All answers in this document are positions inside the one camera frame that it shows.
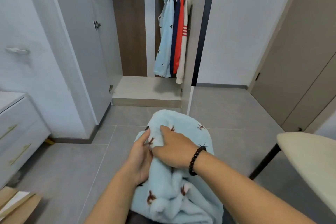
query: gray tile floor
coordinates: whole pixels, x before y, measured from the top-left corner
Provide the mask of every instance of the gray tile floor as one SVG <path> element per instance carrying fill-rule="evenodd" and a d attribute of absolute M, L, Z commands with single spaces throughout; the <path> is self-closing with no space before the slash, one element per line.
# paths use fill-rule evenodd
<path fill-rule="evenodd" d="M 18 188 L 44 199 L 27 223 L 83 223 L 99 195 L 126 159 L 139 131 L 156 107 L 112 106 L 91 145 L 43 145 L 23 167 Z M 196 87 L 190 116 L 210 132 L 215 155 L 244 175 L 274 146 L 282 129 L 242 89 Z M 256 182 L 317 223 L 335 216 L 309 189 L 280 153 Z"/>

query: black bracelet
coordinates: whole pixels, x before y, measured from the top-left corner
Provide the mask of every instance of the black bracelet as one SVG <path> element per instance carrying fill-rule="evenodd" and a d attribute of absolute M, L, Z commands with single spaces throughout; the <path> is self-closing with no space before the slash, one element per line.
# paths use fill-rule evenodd
<path fill-rule="evenodd" d="M 199 147 L 199 148 L 197 149 L 196 153 L 194 154 L 193 158 L 191 159 L 191 162 L 190 162 L 190 165 L 189 165 L 189 174 L 192 175 L 192 176 L 197 175 L 197 174 L 193 171 L 193 169 L 194 169 L 194 163 L 195 163 L 196 158 L 198 157 L 198 155 L 200 154 L 200 152 L 201 152 L 202 150 L 207 151 L 207 148 L 206 148 L 204 145 L 202 145 L 201 147 Z"/>

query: forearm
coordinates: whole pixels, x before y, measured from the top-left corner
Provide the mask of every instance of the forearm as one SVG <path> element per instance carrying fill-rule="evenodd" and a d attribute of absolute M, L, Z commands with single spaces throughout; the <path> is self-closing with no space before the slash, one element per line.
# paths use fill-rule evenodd
<path fill-rule="evenodd" d="M 210 186 L 239 224 L 313 224 L 305 215 L 202 151 L 194 171 Z"/>
<path fill-rule="evenodd" d="M 124 224 L 136 185 L 127 167 L 122 167 L 100 196 L 85 224 Z"/>

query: person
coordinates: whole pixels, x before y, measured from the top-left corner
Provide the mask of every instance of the person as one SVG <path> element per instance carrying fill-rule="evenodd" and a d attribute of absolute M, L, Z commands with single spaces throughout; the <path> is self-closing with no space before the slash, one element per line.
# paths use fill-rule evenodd
<path fill-rule="evenodd" d="M 138 184 L 146 181 L 153 156 L 169 166 L 188 168 L 198 146 L 183 134 L 161 126 L 164 146 L 149 150 L 150 129 L 133 144 L 128 159 L 112 178 L 85 224 L 122 224 Z M 194 171 L 208 184 L 239 224 L 313 224 L 312 220 L 206 151 Z"/>

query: cardboard box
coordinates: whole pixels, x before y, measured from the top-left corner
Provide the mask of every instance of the cardboard box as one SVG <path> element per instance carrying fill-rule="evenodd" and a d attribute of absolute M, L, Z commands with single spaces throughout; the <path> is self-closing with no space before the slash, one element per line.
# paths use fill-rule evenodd
<path fill-rule="evenodd" d="M 0 190 L 0 224 L 23 224 L 41 198 L 35 193 L 4 187 Z"/>

